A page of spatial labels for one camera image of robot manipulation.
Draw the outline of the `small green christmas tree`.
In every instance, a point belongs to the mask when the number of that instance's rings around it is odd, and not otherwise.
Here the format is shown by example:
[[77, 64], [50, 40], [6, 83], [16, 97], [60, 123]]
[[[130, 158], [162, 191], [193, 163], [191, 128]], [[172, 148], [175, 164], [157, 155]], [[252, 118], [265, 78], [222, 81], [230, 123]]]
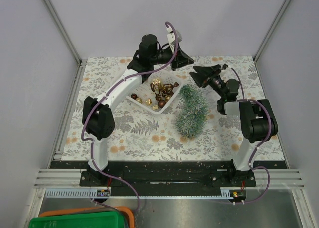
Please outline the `small green christmas tree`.
[[200, 89], [192, 84], [184, 85], [179, 94], [182, 107], [176, 116], [176, 129], [186, 139], [197, 138], [203, 133], [207, 122], [207, 99]]

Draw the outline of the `white plastic basket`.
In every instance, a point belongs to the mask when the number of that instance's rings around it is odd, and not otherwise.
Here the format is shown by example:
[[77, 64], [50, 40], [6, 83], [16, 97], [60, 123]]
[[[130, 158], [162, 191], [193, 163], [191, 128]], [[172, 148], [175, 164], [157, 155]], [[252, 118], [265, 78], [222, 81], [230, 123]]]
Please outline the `white plastic basket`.
[[[151, 89], [151, 83], [155, 82], [156, 79], [160, 79], [162, 84], [179, 84], [179, 86], [173, 88], [172, 97], [162, 108], [158, 107], [158, 100], [156, 99], [156, 94], [158, 94], [159, 91], [156, 88], [154, 88], [154, 91]], [[131, 90], [126, 95], [126, 99], [148, 112], [153, 114], [161, 114], [170, 106], [173, 100], [177, 98], [177, 95], [183, 85], [184, 80], [180, 78], [177, 73], [172, 71], [170, 67], [168, 67], [161, 71], [150, 74], [150, 76], [141, 85]]]

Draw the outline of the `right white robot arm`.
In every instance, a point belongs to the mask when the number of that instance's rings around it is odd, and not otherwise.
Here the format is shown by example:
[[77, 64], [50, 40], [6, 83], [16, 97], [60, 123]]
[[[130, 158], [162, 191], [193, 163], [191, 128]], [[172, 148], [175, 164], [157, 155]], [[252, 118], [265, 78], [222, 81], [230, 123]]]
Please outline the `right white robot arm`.
[[240, 119], [243, 141], [232, 159], [234, 169], [227, 173], [230, 185], [238, 186], [244, 179], [243, 172], [252, 169], [257, 150], [278, 133], [278, 124], [268, 99], [246, 99], [239, 78], [224, 81], [221, 75], [227, 64], [193, 66], [191, 77], [200, 88], [210, 86], [219, 96], [217, 111], [222, 115], [234, 115]]

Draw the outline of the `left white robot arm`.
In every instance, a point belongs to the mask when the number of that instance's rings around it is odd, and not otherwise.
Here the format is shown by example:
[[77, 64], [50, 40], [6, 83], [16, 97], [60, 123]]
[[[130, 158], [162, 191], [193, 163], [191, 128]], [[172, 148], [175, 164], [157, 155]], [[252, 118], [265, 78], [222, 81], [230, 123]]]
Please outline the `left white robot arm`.
[[180, 48], [182, 38], [177, 32], [167, 35], [167, 48], [159, 46], [157, 37], [148, 34], [142, 37], [138, 50], [120, 78], [102, 95], [87, 97], [83, 105], [83, 133], [88, 133], [91, 143], [89, 167], [93, 169], [91, 180], [98, 186], [107, 183], [108, 165], [106, 139], [115, 129], [113, 112], [118, 104], [133, 89], [141, 85], [156, 70], [170, 66], [172, 70], [190, 65], [194, 60]]

